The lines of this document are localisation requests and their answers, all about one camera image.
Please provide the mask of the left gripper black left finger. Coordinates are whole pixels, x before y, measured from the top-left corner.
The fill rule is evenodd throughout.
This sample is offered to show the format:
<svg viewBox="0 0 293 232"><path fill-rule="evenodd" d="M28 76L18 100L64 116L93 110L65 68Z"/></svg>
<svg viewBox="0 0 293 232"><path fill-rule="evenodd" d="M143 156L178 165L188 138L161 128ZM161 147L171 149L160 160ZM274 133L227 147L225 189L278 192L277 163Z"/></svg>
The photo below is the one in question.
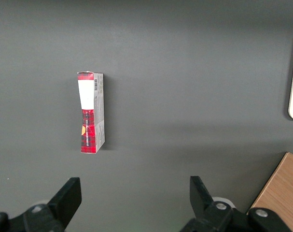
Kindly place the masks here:
<svg viewBox="0 0 293 232"><path fill-rule="evenodd" d="M35 204L14 218L0 212L0 232L63 232L81 202L80 178L72 177L48 203Z"/></svg>

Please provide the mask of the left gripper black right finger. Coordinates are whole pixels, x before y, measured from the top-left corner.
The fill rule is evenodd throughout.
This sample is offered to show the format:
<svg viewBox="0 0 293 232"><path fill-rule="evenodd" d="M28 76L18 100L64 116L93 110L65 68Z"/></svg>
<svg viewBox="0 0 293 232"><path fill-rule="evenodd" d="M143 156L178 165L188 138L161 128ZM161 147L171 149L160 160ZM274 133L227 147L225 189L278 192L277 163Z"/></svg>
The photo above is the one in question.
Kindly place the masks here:
<svg viewBox="0 0 293 232"><path fill-rule="evenodd" d="M190 177L190 203L195 217L182 232L289 232L290 228L274 211L251 208L242 213L223 201L212 199L199 176Z"/></svg>

